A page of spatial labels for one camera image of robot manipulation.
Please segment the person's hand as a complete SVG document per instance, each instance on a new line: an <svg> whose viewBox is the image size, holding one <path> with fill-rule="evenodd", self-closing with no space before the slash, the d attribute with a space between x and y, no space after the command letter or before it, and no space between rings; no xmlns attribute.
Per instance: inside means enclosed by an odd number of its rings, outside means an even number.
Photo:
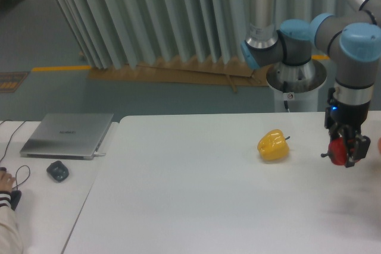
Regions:
<svg viewBox="0 0 381 254"><path fill-rule="evenodd" d="M1 192L12 192L13 185L15 183L15 177L13 177L7 171L0 171L0 191Z"/></svg>

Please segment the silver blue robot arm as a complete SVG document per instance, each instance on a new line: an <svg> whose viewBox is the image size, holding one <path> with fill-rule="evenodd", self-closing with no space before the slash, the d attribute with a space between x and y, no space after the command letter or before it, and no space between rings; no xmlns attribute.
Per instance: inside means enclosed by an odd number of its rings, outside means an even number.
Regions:
<svg viewBox="0 0 381 254"><path fill-rule="evenodd" d="M251 69L273 65L268 83L284 94L319 87L323 66L311 59L313 48L337 66L328 91L324 126L331 162L353 167L364 159L370 139L362 135L380 62L380 0L347 0L357 11L347 17L329 13L308 23L298 19L274 26L275 0L251 0L249 25L241 43Z"/></svg>

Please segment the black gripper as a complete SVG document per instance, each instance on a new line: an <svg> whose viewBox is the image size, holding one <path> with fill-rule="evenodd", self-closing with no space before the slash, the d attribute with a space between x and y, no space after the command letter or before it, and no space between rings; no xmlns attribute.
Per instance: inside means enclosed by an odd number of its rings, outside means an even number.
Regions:
<svg viewBox="0 0 381 254"><path fill-rule="evenodd" d="M370 102L361 105L348 105L335 98L337 94L333 87L328 90L325 110L324 127L329 129L330 140L340 138L339 129L342 129L342 138L346 150L345 167L354 167L364 159L370 147L369 137L361 134L361 125L367 119Z"/></svg>

